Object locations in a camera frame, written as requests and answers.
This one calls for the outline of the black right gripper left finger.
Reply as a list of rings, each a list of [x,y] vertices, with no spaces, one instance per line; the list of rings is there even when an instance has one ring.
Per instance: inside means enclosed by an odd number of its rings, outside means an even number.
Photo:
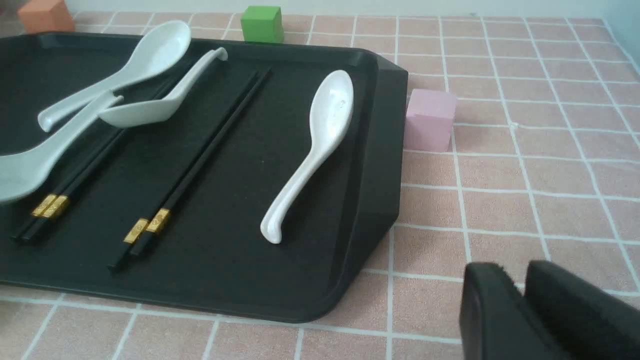
[[[510,276],[491,262],[466,265],[459,313],[466,360],[569,360]]]

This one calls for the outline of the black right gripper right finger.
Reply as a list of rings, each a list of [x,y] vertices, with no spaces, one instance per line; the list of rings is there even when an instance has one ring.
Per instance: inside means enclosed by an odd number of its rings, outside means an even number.
[[[528,265],[525,299],[572,360],[638,360],[639,310],[553,262]]]

